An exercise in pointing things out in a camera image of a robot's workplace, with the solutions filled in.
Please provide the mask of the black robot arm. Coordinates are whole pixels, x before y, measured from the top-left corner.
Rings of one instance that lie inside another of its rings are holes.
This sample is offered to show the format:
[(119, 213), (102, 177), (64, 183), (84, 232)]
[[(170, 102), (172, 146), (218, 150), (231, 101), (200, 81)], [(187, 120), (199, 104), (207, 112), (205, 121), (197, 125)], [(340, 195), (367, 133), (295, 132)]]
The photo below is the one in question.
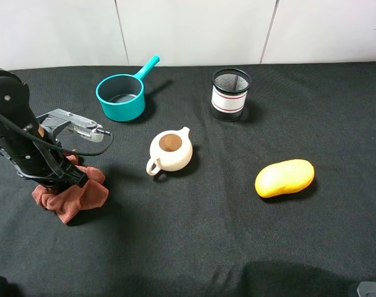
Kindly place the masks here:
[(88, 176), (61, 149), (55, 132), (42, 126), (29, 105), (30, 91), (15, 74), (0, 68), (0, 155), (17, 174), (55, 192), (83, 187)]

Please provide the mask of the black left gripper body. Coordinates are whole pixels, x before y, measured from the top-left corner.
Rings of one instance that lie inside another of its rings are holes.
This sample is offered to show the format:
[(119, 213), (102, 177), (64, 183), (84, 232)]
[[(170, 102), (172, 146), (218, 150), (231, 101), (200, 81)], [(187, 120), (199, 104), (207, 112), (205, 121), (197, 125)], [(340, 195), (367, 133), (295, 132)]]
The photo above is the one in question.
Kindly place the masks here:
[(0, 155), (9, 160), (23, 179), (48, 189), (83, 187), (87, 174), (79, 170), (65, 155), (14, 132), (0, 123)]

